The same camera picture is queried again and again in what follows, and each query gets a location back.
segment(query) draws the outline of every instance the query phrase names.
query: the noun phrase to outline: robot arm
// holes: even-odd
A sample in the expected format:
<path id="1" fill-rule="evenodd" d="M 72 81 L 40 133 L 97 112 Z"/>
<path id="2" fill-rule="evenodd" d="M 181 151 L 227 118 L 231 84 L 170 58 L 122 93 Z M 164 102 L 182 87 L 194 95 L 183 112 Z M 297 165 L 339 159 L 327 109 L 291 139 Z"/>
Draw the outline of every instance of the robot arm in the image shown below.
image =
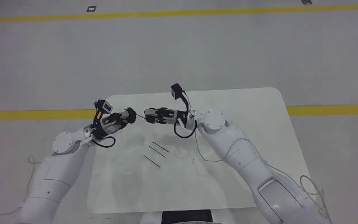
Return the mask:
<path id="1" fill-rule="evenodd" d="M 98 100 L 95 107 L 93 124 L 74 133 L 63 132 L 55 138 L 53 149 L 36 171 L 30 195 L 16 223 L 52 223 L 59 203 L 77 180 L 88 149 L 135 122 L 136 113 L 132 108 L 110 114 L 112 106 L 105 100 Z"/>
<path id="2" fill-rule="evenodd" d="M 175 99 L 183 92 L 181 88 L 173 89 L 172 86 Z M 236 124 L 228 121 L 223 112 L 209 110 L 200 113 L 187 108 L 186 112 L 179 113 L 160 108 L 146 110 L 144 113 L 150 123 L 168 123 L 174 126 L 180 123 L 193 132 L 197 128 L 218 156 L 247 183 L 256 206 L 269 223 L 325 223 L 314 211 L 314 203 L 307 194 L 292 180 L 269 168 L 246 135 Z"/>

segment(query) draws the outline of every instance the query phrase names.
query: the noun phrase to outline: white tabletop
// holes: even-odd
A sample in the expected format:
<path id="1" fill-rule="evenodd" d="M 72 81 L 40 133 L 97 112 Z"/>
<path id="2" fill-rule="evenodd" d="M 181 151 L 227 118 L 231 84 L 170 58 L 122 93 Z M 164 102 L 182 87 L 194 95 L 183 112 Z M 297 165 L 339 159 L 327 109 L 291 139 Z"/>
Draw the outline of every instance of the white tabletop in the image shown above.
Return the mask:
<path id="1" fill-rule="evenodd" d="M 219 109 L 247 134 L 261 155 L 295 180 L 308 170 L 286 111 L 275 88 L 196 91 L 187 93 L 193 109 Z M 147 108 L 185 110 L 171 94 L 111 96 L 113 112 L 133 108 L 139 115 Z M 241 177 L 224 162 L 205 162 L 194 137 L 180 139 L 169 124 L 149 124 L 137 117 L 133 125 L 114 135 L 116 144 L 98 147 L 93 164 L 87 206 L 92 213 L 150 212 L 190 209 L 254 207 L 251 192 Z M 156 142 L 169 151 L 156 147 Z M 201 152 L 216 159 L 215 152 L 198 133 Z M 149 148 L 152 146 L 164 157 Z M 143 155 L 156 162 L 156 167 Z"/>

